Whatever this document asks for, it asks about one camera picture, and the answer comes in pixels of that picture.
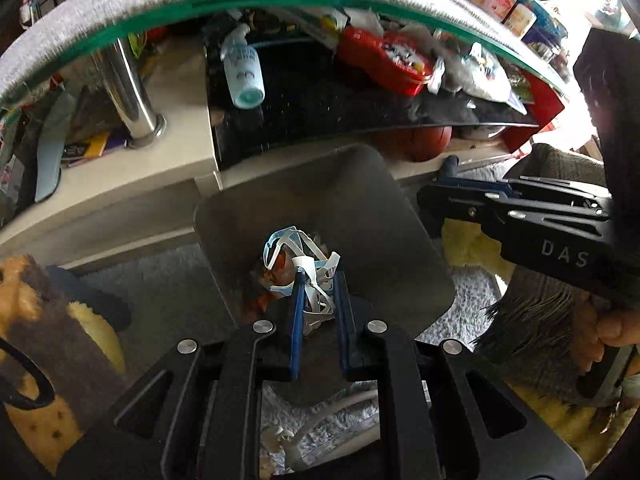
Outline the person right hand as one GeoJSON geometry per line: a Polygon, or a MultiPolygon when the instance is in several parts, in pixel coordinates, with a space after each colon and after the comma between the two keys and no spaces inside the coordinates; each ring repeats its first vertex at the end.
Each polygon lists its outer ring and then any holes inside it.
{"type": "Polygon", "coordinates": [[[606,347],[639,344],[639,311],[599,310],[597,300],[583,290],[574,293],[572,357],[583,373],[602,361],[606,347]]]}

